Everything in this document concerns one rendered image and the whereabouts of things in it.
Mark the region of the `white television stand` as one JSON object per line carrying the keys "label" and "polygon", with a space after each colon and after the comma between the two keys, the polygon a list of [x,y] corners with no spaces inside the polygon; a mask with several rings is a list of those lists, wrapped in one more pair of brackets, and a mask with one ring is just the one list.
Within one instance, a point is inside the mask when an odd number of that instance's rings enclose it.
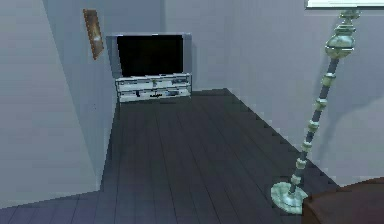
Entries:
{"label": "white television stand", "polygon": [[115,80],[119,103],[189,97],[192,91],[190,73],[118,78]]}

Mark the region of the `grey television set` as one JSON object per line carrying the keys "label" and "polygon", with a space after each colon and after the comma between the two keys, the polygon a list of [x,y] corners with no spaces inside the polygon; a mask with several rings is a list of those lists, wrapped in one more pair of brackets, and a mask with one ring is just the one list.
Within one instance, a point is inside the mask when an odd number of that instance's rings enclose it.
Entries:
{"label": "grey television set", "polygon": [[112,33],[106,44],[113,78],[192,72],[191,33]]}

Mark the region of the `green floor lamp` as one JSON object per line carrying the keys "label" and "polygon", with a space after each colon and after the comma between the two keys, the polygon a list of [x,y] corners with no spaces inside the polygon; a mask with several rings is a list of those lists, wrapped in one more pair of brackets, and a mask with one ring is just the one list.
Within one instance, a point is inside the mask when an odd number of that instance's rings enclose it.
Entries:
{"label": "green floor lamp", "polygon": [[307,134],[301,144],[301,152],[295,162],[295,171],[289,182],[275,183],[270,189],[272,202],[288,214],[298,215],[303,210],[303,200],[308,194],[299,187],[311,151],[313,138],[319,128],[319,121],[326,108],[329,90],[336,78],[336,69],[341,59],[355,49],[353,37],[356,28],[353,21],[361,16],[363,9],[384,10],[384,0],[304,0],[306,10],[339,10],[342,22],[336,26],[333,35],[325,43],[325,53],[330,58],[327,72],[321,80],[321,90],[314,102],[314,112],[307,125]]}

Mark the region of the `brown framed wall picture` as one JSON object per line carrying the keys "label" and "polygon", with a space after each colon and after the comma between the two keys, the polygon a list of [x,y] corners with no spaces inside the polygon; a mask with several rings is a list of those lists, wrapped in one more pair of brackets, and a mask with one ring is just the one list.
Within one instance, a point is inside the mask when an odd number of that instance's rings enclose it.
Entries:
{"label": "brown framed wall picture", "polygon": [[97,11],[95,9],[84,9],[83,16],[91,47],[92,57],[94,60],[96,60],[104,50]]}

